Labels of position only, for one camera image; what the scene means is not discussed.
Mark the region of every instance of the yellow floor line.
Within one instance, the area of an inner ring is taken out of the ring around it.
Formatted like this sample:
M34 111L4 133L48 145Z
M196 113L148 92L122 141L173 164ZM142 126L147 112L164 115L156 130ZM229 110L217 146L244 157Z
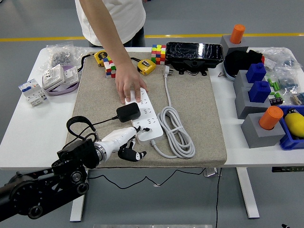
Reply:
M216 38L228 34L176 34L176 35L145 35L145 38ZM244 37L299 37L304 33L246 33ZM31 37L31 38L0 38L0 42L46 41L46 40L83 40L84 37Z

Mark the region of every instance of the beige felt mat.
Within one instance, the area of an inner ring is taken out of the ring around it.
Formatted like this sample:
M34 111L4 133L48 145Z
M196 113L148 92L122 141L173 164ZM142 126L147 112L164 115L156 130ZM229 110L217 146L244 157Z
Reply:
M151 57L150 53L130 52L129 55L139 59ZM168 106L162 76L163 68L164 66L157 65L148 76L142 76L148 86L148 96L156 113ZM99 164L99 168L219 167L226 162L227 153L209 76L202 76L200 73L196 76L187 73L179 75L174 70L173 75L168 78L168 88L172 106L178 111L182 125L194 142L194 157L166 159L152 146L141 146L137 143L134 148L137 152L147 151L147 155L139 162L124 161L117 153L112 153L107 162ZM97 123L116 116L116 109L120 106L122 104L116 91L115 79L105 78L104 68L97 66L93 56L87 57L73 116L82 115L92 123ZM113 130L129 126L132 126L131 122L121 123L119 120L112 120L95 127L102 139ZM80 133L85 127L86 125L77 123L72 125L71 129ZM73 138L69 134L67 142ZM157 146L163 153L173 155L167 136L157 142Z

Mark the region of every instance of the jeans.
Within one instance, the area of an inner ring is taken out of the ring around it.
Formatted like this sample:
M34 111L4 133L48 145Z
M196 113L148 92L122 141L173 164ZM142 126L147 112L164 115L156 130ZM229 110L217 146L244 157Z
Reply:
M89 46L91 48L98 48L98 47L102 48L102 46L94 45L90 41L89 41ZM143 27L135 34L135 36L131 40L124 43L123 46L126 47L126 48L145 47L146 43L145 43L145 40L144 40Z

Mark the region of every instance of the blue block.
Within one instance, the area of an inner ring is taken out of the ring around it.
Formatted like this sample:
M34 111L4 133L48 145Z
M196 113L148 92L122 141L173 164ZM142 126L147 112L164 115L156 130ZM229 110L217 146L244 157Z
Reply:
M264 103L271 92L267 81L255 81L248 92L250 102Z
M266 70L263 63L251 64L247 73L248 83L254 83L255 81L262 81L266 74Z

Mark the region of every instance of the gray block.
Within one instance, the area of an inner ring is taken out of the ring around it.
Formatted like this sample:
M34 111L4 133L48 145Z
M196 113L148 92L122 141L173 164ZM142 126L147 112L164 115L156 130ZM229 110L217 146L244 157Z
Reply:
M241 91L242 87L251 88L253 83L248 83L246 78L247 70L239 70L236 79L233 82L233 88L236 95Z
M233 44L230 42L231 35L223 35L220 41L220 44L223 46L223 57L225 58L226 55L229 55L231 52L234 51L247 51L248 44L246 39L243 37L240 44Z
M270 106L269 99L266 99L264 103L250 102L248 92L251 88L241 87L241 90L237 94L235 99L237 117L243 119L250 113L263 113Z
M263 129L258 123L263 115L264 113L248 114L241 125L249 148L274 146L285 135L280 123L272 130Z

